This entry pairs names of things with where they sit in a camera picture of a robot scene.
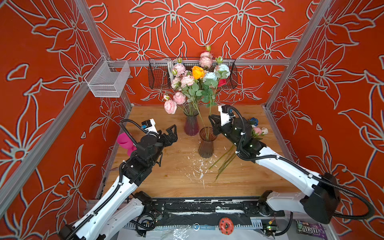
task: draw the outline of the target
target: light blue flower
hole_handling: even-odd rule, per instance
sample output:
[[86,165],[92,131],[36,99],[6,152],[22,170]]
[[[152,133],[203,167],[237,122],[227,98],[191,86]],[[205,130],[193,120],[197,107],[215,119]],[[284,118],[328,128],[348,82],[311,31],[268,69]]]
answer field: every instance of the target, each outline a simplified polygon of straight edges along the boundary
[[229,67],[225,64],[217,65],[215,67],[214,72],[215,72],[216,76],[218,78],[221,78],[221,79],[225,79],[225,78],[229,77],[229,74],[230,74]]
[[213,72],[207,72],[203,78],[203,82],[205,82],[207,79],[213,79],[217,81],[217,76]]

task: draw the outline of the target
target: vase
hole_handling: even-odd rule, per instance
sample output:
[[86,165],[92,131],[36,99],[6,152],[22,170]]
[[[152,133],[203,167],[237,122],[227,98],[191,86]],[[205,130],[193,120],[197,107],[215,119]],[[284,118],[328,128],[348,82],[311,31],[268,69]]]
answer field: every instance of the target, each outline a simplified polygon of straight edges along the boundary
[[203,158],[210,158],[214,154],[214,140],[217,138],[211,127],[204,127],[200,130],[199,155]]
[[186,106],[184,114],[187,117],[185,119],[184,132],[189,136],[195,136],[199,132],[199,124],[197,122],[199,111],[193,106]]

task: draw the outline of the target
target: white mesh basket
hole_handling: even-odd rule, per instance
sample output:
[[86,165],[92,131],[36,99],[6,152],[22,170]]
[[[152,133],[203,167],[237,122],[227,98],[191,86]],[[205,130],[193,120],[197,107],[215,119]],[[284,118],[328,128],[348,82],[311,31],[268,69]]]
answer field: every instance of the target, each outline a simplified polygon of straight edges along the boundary
[[118,98],[124,89],[131,69],[125,62],[121,71],[109,67],[104,56],[93,66],[93,70],[85,77],[88,87],[95,97]]

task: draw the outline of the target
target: purple candy wrapper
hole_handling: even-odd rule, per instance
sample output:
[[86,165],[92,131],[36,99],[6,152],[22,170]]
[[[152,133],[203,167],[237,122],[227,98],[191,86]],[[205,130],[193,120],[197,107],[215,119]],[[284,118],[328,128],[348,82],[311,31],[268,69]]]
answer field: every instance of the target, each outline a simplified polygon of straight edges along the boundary
[[323,225],[296,220],[297,233],[327,239]]

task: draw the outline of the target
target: wire basket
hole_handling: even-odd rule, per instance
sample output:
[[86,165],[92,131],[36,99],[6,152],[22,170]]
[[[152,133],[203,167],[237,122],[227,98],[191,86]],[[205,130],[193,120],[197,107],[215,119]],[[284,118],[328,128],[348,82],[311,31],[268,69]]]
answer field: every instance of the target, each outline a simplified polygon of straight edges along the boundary
[[118,98],[129,78],[131,69],[128,62],[122,68],[109,66],[104,56],[92,67],[84,78],[95,97]]
[[[185,57],[183,58],[183,65],[186,70],[192,71],[194,66],[200,66],[199,57]],[[170,58],[151,58],[149,59],[148,68],[148,82],[151,89],[170,89],[173,65],[176,64],[176,59]],[[235,65],[235,59],[223,59],[224,65],[227,65],[230,70],[228,78],[226,78],[226,84],[221,86],[222,89],[232,89],[237,87],[237,68]],[[211,68],[208,71],[213,72],[217,62],[214,61]]]

